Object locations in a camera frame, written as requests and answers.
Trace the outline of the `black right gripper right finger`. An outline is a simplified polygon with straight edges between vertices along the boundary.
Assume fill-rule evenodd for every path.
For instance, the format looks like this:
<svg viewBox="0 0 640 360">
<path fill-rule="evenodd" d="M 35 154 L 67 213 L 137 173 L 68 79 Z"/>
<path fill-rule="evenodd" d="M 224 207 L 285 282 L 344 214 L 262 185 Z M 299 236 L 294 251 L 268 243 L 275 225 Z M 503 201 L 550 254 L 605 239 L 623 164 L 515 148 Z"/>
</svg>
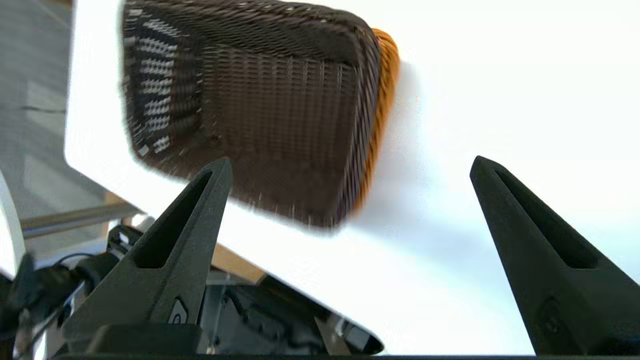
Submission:
<svg viewBox="0 0 640 360">
<path fill-rule="evenodd" d="M 637 356 L 638 283 L 504 166 L 470 180 L 538 356 Z"/>
</svg>

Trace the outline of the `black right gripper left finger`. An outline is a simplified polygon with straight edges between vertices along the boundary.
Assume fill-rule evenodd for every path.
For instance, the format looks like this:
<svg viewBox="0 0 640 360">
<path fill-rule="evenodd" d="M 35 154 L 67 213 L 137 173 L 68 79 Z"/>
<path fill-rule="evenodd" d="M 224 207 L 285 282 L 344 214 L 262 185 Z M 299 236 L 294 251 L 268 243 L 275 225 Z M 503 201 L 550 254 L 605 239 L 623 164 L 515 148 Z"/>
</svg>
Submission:
<svg viewBox="0 0 640 360">
<path fill-rule="evenodd" d="M 71 352 L 203 352 L 198 324 L 233 167 L 204 166 L 62 327 Z"/>
</svg>

